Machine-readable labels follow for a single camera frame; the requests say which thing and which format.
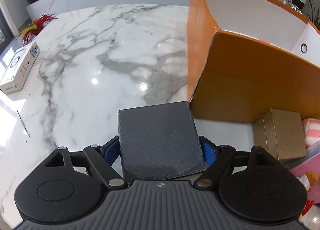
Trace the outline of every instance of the open orange cardboard box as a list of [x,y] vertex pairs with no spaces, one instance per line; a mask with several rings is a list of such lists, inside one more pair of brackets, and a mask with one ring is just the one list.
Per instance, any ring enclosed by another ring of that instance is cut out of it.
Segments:
[[278,0],[190,0],[187,32],[194,117],[252,123],[276,108],[320,118],[320,35],[300,13]]

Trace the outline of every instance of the marble table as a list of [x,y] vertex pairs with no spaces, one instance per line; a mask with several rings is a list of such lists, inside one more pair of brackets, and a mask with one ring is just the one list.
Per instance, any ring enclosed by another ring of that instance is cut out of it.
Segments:
[[[23,90],[0,92],[0,212],[11,227],[21,222],[16,187],[58,146],[103,145],[118,134],[119,109],[186,100],[187,15],[184,6],[109,5],[63,13],[37,36]],[[253,145],[248,124],[196,127],[217,145]]]

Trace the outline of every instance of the pink and white striped fabric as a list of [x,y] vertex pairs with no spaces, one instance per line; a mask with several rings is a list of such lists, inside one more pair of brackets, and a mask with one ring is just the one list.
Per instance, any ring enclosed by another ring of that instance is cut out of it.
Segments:
[[320,120],[308,118],[302,121],[306,145],[309,148],[312,144],[320,140]]

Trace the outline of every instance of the dark gray box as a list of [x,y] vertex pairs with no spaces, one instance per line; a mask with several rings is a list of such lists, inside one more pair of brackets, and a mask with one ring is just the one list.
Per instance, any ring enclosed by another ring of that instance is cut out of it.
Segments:
[[204,171],[205,163],[189,103],[120,110],[124,179],[165,180]]

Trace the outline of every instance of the blue label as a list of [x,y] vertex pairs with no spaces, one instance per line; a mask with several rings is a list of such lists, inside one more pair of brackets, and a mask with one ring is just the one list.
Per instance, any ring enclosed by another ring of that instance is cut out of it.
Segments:
[[36,51],[35,47],[31,47],[31,49],[30,49],[30,54],[31,54],[33,57],[36,56],[37,51]]

